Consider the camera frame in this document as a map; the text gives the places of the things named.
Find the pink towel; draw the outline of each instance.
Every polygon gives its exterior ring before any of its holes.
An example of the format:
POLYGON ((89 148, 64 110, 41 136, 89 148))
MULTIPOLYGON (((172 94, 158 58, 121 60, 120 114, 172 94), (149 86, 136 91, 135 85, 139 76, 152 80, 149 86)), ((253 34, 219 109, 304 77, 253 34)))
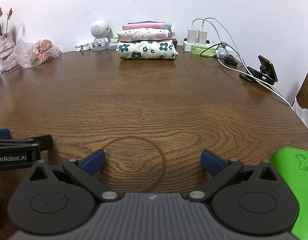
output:
POLYGON ((171 23, 147 21, 147 22, 123 24, 122 28, 123 28, 123 31, 131 30, 131 29, 138 29, 138 28, 155 28, 155 29, 171 30, 171 26, 172 26, 171 23))

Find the wooden table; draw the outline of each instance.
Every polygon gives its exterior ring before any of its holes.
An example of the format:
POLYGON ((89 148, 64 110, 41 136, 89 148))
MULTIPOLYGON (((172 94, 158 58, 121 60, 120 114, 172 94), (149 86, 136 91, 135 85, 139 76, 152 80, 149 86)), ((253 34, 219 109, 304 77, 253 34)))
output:
MULTIPOLYGON (((114 50, 68 52, 0 80, 0 128, 12 138, 51 134, 49 163, 103 148, 100 180, 118 192, 182 192, 206 181, 200 154, 258 164, 289 146, 308 150, 291 108, 214 59, 178 47, 175 60, 121 60, 114 50)), ((27 169, 0 172, 0 239, 6 207, 27 169)))

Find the circular stain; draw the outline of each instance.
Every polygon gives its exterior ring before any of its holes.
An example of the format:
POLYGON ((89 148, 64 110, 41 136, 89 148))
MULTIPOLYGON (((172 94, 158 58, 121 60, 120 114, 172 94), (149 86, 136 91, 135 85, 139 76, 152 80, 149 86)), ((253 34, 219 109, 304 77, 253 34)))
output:
POLYGON ((152 185, 150 185, 146 189, 140 191, 140 192, 152 192, 160 184, 160 182, 163 180, 164 175, 166 173, 166 157, 165 157, 162 149, 156 143, 154 143, 154 142, 152 142, 152 141, 150 141, 146 138, 143 138, 143 137, 140 137, 140 136, 135 136, 135 135, 124 136, 124 137, 121 137, 121 138, 114 139, 114 140, 108 142, 107 144, 105 144, 102 149, 105 150, 111 144, 122 141, 122 140, 138 140, 138 141, 145 142, 145 143, 151 145, 153 148, 155 148, 157 150, 157 152, 159 153, 159 155, 162 159, 161 173, 158 176, 157 180, 154 183, 152 183, 152 185))

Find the floral fabric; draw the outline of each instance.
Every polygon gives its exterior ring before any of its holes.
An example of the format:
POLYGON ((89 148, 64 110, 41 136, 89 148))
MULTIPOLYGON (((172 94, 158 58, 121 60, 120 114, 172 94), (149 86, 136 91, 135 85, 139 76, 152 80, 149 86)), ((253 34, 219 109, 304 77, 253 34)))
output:
POLYGON ((139 28, 120 31, 117 33, 119 41, 160 41, 168 40, 172 36, 172 32, 166 29, 155 28, 139 28))
POLYGON ((131 30, 137 28, 157 28, 157 29, 167 29, 171 30, 171 23, 166 22, 152 22, 152 21, 145 21, 145 22, 138 22, 138 23, 128 23, 123 24, 123 30, 131 30))
POLYGON ((116 48, 119 58, 175 59, 176 51, 172 40, 119 42, 116 48))

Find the astronaut figurine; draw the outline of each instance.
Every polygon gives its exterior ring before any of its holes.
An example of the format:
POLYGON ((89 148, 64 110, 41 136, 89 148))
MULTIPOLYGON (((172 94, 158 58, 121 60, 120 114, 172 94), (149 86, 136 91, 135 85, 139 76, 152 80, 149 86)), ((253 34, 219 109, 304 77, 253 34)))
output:
POLYGON ((108 39, 105 37, 110 31, 106 21, 96 21, 90 28, 90 33, 95 37, 93 50, 107 49, 108 39))

